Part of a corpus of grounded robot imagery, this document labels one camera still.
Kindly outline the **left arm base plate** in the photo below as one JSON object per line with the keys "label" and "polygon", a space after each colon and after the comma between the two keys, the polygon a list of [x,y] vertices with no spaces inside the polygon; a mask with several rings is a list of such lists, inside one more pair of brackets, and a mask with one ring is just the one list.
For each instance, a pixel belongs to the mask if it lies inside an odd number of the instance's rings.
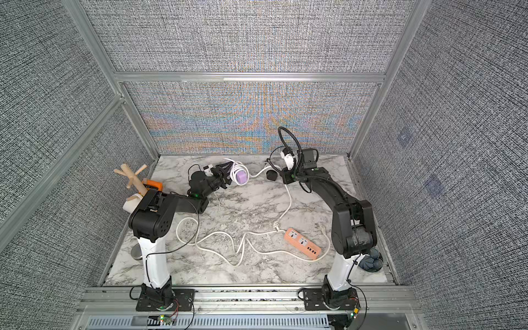
{"label": "left arm base plate", "polygon": [[160,294],[151,288],[142,290],[136,304],[136,312],[191,312],[195,290],[173,289],[173,293]]}

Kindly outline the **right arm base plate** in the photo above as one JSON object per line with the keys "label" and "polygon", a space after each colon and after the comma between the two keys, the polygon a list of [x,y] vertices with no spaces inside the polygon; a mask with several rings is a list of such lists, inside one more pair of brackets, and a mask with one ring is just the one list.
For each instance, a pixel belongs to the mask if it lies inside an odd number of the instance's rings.
{"label": "right arm base plate", "polygon": [[361,309],[360,299],[355,289],[333,291],[328,287],[302,288],[299,291],[307,311],[353,311]]}

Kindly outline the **pink power strip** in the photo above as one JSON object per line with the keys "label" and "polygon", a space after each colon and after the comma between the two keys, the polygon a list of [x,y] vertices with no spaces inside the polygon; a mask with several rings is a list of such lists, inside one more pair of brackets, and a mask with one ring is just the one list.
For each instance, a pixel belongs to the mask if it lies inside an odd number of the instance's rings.
{"label": "pink power strip", "polygon": [[311,242],[294,228],[288,228],[285,231],[284,239],[310,260],[316,260],[322,253],[319,246]]}

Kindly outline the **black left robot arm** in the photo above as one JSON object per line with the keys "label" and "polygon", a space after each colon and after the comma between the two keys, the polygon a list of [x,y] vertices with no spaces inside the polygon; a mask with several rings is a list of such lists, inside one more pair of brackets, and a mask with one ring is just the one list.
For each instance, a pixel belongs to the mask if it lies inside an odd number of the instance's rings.
{"label": "black left robot arm", "polygon": [[168,305],[173,301],[171,275],[167,266],[165,236],[176,213],[202,214],[209,205],[208,196],[232,183],[233,161],[206,166],[189,177],[189,190],[181,195],[149,190],[129,217],[142,252],[144,283],[142,294]]}

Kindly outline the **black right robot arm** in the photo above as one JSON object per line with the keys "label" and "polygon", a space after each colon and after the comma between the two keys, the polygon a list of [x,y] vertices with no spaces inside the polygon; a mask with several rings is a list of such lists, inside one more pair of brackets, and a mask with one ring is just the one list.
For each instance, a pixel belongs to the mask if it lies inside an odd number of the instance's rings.
{"label": "black right robot arm", "polygon": [[332,211],[331,243],[336,255],[322,287],[323,297],[330,304],[339,298],[352,297],[356,287],[350,276],[377,246],[378,238],[371,203],[349,195],[325,168],[317,166],[314,153],[308,148],[295,157],[293,152],[283,149],[280,155],[285,167],[281,177],[284,184],[294,181],[305,184]]}

